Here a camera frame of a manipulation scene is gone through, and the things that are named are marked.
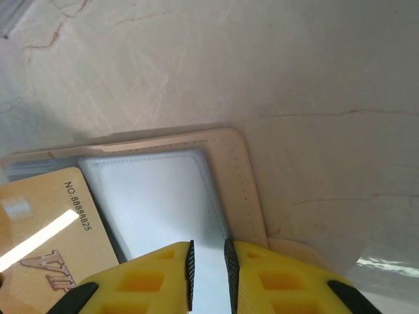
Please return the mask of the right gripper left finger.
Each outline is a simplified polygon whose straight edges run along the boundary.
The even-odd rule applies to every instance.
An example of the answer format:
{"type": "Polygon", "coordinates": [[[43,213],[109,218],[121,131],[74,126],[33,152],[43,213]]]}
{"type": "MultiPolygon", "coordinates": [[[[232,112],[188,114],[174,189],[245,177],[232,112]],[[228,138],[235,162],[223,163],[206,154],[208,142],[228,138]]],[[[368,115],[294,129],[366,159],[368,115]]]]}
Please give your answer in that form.
{"type": "Polygon", "coordinates": [[[177,242],[84,279],[53,313],[190,313],[194,242],[177,242]]]}

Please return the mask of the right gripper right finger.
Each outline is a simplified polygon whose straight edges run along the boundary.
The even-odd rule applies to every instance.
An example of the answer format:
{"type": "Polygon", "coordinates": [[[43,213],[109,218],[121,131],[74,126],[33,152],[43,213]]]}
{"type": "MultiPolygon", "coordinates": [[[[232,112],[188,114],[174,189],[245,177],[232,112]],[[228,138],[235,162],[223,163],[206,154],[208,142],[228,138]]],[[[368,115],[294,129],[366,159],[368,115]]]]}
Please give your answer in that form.
{"type": "Polygon", "coordinates": [[[232,313],[379,313],[334,272],[231,239],[224,254],[232,313]]]}

